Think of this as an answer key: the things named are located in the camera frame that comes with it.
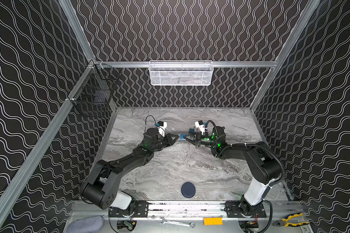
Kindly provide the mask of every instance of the gray cloth in basket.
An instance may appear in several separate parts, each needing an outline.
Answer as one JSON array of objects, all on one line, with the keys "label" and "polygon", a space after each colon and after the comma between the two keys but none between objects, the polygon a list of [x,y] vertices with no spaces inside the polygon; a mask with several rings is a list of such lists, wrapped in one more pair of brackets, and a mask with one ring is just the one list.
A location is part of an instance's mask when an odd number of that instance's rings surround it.
[{"label": "gray cloth in basket", "polygon": [[101,230],[104,217],[95,216],[76,220],[67,227],[66,233],[93,233]]}]

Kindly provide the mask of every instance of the pliers handle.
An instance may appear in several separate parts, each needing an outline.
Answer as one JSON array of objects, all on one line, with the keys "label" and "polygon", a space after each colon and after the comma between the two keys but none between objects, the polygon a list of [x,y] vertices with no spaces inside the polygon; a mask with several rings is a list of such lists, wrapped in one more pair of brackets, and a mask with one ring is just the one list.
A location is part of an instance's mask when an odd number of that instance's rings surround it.
[{"label": "pliers handle", "polygon": [[303,225],[309,224],[308,221],[301,222],[301,223],[289,223],[288,222],[291,218],[298,217],[298,216],[301,216],[301,215],[303,215],[302,212],[291,214],[287,218],[282,218],[281,220],[275,222],[273,225],[274,226],[278,226],[278,227],[281,227],[281,226],[284,226],[284,227],[299,227],[299,226],[303,226]]}]

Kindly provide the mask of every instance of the black round coaster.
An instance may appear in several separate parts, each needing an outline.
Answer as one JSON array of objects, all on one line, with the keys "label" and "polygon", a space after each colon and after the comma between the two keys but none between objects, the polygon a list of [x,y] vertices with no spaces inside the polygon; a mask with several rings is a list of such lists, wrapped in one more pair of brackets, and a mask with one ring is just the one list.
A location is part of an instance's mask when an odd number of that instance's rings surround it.
[{"label": "black round coaster", "polygon": [[186,198],[191,198],[195,195],[196,193],[196,188],[194,185],[190,182],[185,182],[183,186],[181,187],[181,193],[183,196]]}]

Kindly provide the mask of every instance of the black wallpaper with wavy lines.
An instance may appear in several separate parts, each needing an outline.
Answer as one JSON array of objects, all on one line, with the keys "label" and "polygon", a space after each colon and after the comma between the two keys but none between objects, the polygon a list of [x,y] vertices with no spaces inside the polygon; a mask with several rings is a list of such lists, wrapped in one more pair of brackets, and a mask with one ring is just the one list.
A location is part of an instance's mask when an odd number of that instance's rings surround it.
[{"label": "black wallpaper with wavy lines", "polygon": [[100,61],[272,61],[307,0],[71,2]]},{"label": "black wallpaper with wavy lines", "polygon": [[108,122],[69,113],[0,232],[63,231]]},{"label": "black wallpaper with wavy lines", "polygon": [[250,107],[268,71],[217,68],[209,86],[152,86],[148,69],[123,69],[113,99],[123,107]]},{"label": "black wallpaper with wavy lines", "polygon": [[256,111],[317,233],[350,232],[350,0],[323,0]]},{"label": "black wallpaper with wavy lines", "polygon": [[86,65],[57,1],[0,1],[0,196]]}]

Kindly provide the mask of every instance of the white mesh basket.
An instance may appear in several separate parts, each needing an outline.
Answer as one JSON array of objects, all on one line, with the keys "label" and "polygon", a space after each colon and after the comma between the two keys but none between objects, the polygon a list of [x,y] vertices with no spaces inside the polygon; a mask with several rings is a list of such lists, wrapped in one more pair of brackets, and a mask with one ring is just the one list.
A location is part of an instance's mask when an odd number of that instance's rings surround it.
[{"label": "white mesh basket", "polygon": [[212,61],[150,61],[152,85],[208,86],[213,76]]}]

